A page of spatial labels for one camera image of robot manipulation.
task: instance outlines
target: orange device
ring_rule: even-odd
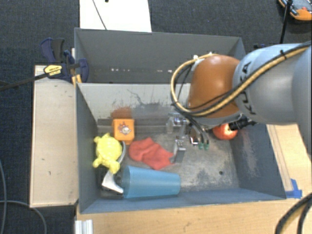
[[[113,135],[115,139],[130,145],[135,138],[135,120],[128,118],[113,119]]]
[[[277,1],[285,8],[288,0]],[[289,14],[298,21],[311,22],[312,8],[310,0],[292,0]]]

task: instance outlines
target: white paper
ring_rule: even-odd
[[[92,0],[80,1],[80,27],[104,29]],[[151,32],[147,0],[94,0],[108,30]]]

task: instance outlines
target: red towel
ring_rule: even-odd
[[[135,161],[142,161],[155,170],[171,165],[169,158],[173,156],[155,143],[150,137],[133,141],[129,147],[129,156]]]

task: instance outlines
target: gray bin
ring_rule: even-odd
[[[76,59],[87,58],[90,75],[76,88],[79,209],[82,214],[176,208],[285,199],[285,189],[265,125],[247,127],[230,141],[210,135],[209,151],[187,145],[182,163],[164,168],[179,173],[178,196],[105,199],[92,167],[93,138],[111,131],[111,113],[131,108],[136,138],[151,136],[172,151],[166,134],[172,71],[193,55],[210,51],[242,59],[240,38],[168,33],[75,29]],[[181,99],[187,97],[188,86]],[[122,165],[147,167],[126,157]]]

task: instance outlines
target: wooden table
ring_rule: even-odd
[[[290,177],[303,196],[312,191],[311,161],[296,125],[275,127]],[[94,234],[273,234],[283,214],[298,199],[199,206],[152,211],[83,214],[78,220],[93,220]],[[299,211],[284,233],[296,233]],[[304,233],[312,233],[312,213]]]

